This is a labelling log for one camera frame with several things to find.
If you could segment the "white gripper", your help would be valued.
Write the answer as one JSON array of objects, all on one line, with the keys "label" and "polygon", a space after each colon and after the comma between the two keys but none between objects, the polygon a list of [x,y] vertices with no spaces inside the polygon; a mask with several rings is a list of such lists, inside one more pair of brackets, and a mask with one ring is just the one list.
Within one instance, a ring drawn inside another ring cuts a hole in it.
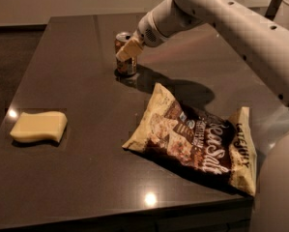
[{"label": "white gripper", "polygon": [[125,43],[116,43],[116,58],[125,62],[142,53],[144,45],[157,47],[167,41],[167,38],[158,30],[151,12],[146,13],[138,23],[131,37]]}]

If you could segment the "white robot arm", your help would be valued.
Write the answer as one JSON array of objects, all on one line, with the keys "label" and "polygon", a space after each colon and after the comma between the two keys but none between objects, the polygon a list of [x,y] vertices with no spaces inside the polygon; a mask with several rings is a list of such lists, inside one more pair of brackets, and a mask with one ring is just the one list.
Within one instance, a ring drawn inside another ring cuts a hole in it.
[{"label": "white robot arm", "polygon": [[[140,20],[116,57],[128,60],[202,22],[214,26],[289,108],[289,30],[235,0],[164,0]],[[259,187],[249,232],[289,232],[289,131],[267,154]]]}]

